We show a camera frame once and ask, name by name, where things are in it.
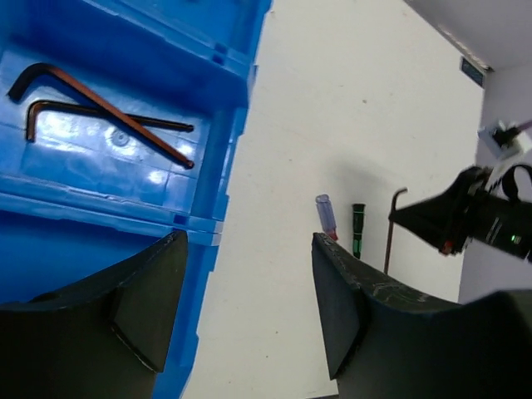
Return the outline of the green black precision screwdriver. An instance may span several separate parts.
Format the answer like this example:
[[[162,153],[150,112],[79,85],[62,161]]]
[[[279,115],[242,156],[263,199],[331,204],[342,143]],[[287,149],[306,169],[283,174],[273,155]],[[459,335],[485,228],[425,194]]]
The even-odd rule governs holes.
[[[352,205],[352,254],[356,259],[362,255],[362,232],[365,218],[365,204]]]

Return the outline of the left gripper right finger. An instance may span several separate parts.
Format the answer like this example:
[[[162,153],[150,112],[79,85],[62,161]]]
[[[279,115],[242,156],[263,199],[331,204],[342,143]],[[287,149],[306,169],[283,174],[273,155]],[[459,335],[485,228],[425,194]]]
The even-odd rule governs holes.
[[[340,397],[530,397],[530,291],[449,302],[363,263],[322,233],[313,236],[312,266]]]

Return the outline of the large brown hex key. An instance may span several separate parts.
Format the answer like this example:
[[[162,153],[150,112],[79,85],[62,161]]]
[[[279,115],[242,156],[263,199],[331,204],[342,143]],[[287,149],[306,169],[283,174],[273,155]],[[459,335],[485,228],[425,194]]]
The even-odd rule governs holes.
[[[19,77],[12,84],[12,87],[7,92],[7,96],[12,101],[20,101],[32,82],[42,75],[53,76],[58,81],[61,81],[66,86],[69,86],[72,90],[76,91],[85,99],[96,105],[96,107],[103,111],[106,116],[110,116],[112,119],[125,124],[146,139],[157,150],[160,150],[164,155],[172,159],[174,162],[180,163],[187,170],[190,170],[195,166],[194,161],[188,159],[184,154],[160,139],[158,136],[148,131],[139,122],[134,121],[130,116],[127,116],[118,108],[114,107],[111,103],[79,82],[76,78],[69,75],[67,72],[63,71],[57,66],[53,66],[52,64],[38,62],[28,66],[24,71],[21,72]]]

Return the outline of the small brown hex key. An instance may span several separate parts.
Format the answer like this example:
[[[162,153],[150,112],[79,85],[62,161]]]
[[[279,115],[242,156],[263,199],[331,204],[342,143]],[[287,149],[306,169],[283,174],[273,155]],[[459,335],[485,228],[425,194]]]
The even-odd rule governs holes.
[[[391,209],[390,209],[390,216],[392,213],[396,210],[397,207],[397,200],[401,195],[404,195],[408,192],[407,187],[400,188],[397,190],[394,195],[392,196],[392,202],[391,202]],[[389,265],[390,265],[390,259],[391,259],[391,251],[392,251],[392,239],[393,239],[393,230],[394,230],[394,223],[392,220],[388,219],[388,229],[387,229],[387,243],[386,243],[386,250],[385,250],[385,259],[384,259],[384,265],[383,265],[383,273],[389,274]]]

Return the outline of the medium brown hex key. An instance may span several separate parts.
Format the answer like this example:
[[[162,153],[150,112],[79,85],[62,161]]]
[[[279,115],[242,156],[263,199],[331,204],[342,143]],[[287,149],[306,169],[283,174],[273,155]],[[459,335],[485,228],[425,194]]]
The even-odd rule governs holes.
[[[26,133],[25,133],[25,139],[26,141],[34,142],[36,139],[36,125],[37,125],[37,117],[38,114],[42,111],[58,111],[63,112],[67,114],[73,114],[76,116],[87,116],[87,117],[95,117],[98,119],[107,119],[110,120],[113,115],[108,116],[107,113],[99,108],[93,108],[89,106],[82,106],[77,104],[71,104],[66,102],[60,102],[60,101],[52,101],[52,100],[37,100],[34,101],[28,108],[27,108],[27,117],[26,117]],[[192,132],[195,127],[191,124],[186,124],[183,122],[178,121],[168,121],[168,120],[162,120],[147,116],[139,116],[135,114],[127,114],[133,121],[140,123],[143,126],[149,126],[149,127],[155,127],[155,128],[162,128],[166,130],[172,130],[172,131],[182,131],[190,133]]]

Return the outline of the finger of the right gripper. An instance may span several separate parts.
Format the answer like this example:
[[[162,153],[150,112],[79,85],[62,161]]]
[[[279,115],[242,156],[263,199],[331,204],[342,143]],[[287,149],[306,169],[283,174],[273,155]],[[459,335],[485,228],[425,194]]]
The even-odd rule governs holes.
[[[394,208],[388,219],[441,254],[458,254],[466,243],[466,220],[475,192],[484,185],[485,170],[471,166],[461,171],[441,194],[400,209]]]

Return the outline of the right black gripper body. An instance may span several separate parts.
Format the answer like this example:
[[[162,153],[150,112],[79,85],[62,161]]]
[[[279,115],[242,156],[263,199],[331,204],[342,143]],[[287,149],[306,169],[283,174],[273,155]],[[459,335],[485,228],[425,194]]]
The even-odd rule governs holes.
[[[466,236],[518,259],[531,260],[531,203],[519,198],[515,171],[531,173],[531,166],[510,167],[501,179],[504,197],[477,190],[466,214]]]

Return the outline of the purple handled precision screwdriver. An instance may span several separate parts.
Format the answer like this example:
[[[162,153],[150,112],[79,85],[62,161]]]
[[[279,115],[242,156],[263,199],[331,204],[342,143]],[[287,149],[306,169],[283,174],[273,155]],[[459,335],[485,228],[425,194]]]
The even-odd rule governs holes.
[[[315,198],[318,216],[323,232],[332,240],[337,241],[337,224],[333,212],[333,205],[327,194]]]

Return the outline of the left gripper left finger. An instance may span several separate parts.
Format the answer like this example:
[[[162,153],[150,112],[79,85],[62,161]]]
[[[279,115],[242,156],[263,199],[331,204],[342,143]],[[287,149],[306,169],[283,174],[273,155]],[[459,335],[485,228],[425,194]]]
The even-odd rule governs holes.
[[[185,280],[175,231],[82,280],[1,306],[4,398],[149,398]]]

